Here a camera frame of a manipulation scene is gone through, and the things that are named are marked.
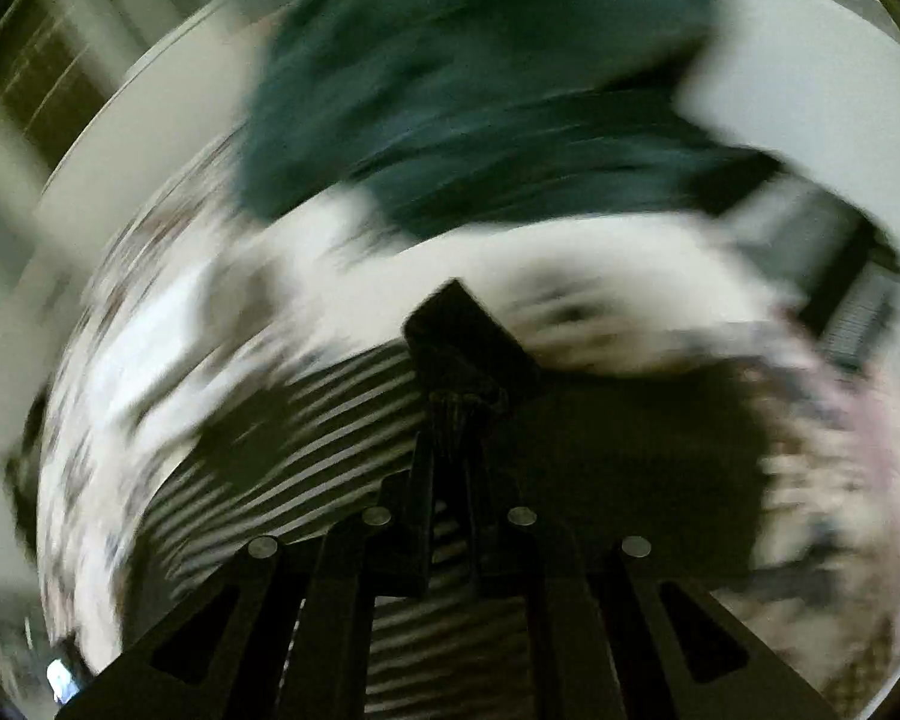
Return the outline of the white bed headboard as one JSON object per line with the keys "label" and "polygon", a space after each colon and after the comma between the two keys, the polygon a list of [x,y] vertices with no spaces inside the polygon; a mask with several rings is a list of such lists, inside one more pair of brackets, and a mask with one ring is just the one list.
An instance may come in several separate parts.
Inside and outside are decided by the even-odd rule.
{"label": "white bed headboard", "polygon": [[900,45],[831,0],[718,0],[691,114],[782,154],[900,238]]}

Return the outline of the dark striped sweater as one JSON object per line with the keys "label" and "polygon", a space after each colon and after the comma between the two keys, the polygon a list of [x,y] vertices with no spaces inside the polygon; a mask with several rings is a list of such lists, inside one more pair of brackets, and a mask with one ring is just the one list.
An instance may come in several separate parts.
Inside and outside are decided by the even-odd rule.
{"label": "dark striped sweater", "polygon": [[149,502],[128,569],[134,644],[249,539],[318,538],[385,481],[436,462],[436,557],[422,601],[375,613],[372,718],[525,718],[526,626],[476,583],[470,502],[494,478],[530,488],[606,554],[644,538],[674,574],[736,587],[751,571],[769,433],[738,367],[667,376],[538,369],[470,387],[458,362],[387,344],[215,418]]}

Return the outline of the floral bed blanket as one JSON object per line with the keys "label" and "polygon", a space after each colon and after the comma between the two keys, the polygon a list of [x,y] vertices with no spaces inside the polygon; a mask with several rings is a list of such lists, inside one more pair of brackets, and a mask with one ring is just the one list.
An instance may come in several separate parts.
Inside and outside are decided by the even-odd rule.
{"label": "floral bed blanket", "polygon": [[650,402],[758,424],[756,541],[717,598],[837,713],[900,641],[894,450],[875,390],[782,316],[689,213],[463,226],[427,241],[336,188],[277,223],[237,210],[237,143],[167,182],[89,284],[41,426],[48,634],[92,673],[258,533],[305,541],[409,463],[422,400],[404,322],[447,281],[549,372],[660,394],[721,362],[727,398]]}

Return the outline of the folded black grey striped garment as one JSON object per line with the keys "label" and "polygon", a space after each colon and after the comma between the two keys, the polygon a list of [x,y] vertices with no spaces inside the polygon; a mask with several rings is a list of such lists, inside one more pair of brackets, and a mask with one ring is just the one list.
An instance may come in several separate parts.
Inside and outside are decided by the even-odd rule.
{"label": "folded black grey striped garment", "polygon": [[781,176],[726,215],[736,245],[832,366],[860,374],[900,314],[900,252],[865,211]]}

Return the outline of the dark green plush blanket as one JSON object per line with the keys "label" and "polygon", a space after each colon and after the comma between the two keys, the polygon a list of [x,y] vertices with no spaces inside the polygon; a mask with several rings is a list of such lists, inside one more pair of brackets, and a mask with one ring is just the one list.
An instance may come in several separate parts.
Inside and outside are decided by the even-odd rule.
{"label": "dark green plush blanket", "polygon": [[333,185],[400,231],[722,215],[774,156],[685,119],[713,0],[299,0],[251,98],[238,197],[272,221]]}

